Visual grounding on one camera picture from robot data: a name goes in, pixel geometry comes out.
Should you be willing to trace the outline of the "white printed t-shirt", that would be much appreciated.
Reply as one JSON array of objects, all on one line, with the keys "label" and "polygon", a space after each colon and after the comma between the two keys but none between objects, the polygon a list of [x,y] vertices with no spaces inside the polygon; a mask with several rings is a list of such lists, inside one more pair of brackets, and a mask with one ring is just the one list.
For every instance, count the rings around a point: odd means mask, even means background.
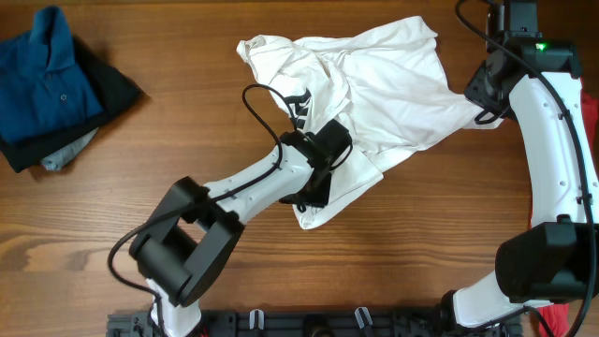
[{"label": "white printed t-shirt", "polygon": [[258,35],[238,44],[297,129],[315,133],[335,120],[351,135],[353,150],[332,173],[329,204],[296,211],[301,228],[324,225],[412,154],[477,127],[482,109],[449,89],[436,36],[414,16],[354,37]]}]

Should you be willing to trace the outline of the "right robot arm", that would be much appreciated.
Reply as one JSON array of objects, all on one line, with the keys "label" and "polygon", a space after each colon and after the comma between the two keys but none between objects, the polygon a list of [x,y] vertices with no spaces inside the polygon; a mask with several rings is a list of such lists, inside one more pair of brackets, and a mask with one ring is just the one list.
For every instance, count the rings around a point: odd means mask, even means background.
[{"label": "right robot arm", "polygon": [[519,124],[532,187],[529,228],[502,243],[492,273],[446,293],[438,332],[478,333],[523,313],[578,301],[575,335],[598,292],[598,178],[582,115],[574,44],[538,29],[534,1],[490,2],[487,58],[465,89],[478,125]]}]

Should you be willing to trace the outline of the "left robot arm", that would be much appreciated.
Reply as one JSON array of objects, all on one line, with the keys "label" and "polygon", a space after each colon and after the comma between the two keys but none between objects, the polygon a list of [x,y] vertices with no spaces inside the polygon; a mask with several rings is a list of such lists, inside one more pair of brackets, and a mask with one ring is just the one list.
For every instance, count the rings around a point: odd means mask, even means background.
[{"label": "left robot arm", "polygon": [[274,203],[299,212],[329,203],[333,170],[352,150],[337,121],[317,133],[285,132],[270,154],[223,180],[172,185],[129,254],[154,293],[150,318],[164,336],[187,336],[200,323],[198,301],[218,278],[246,225]]}]

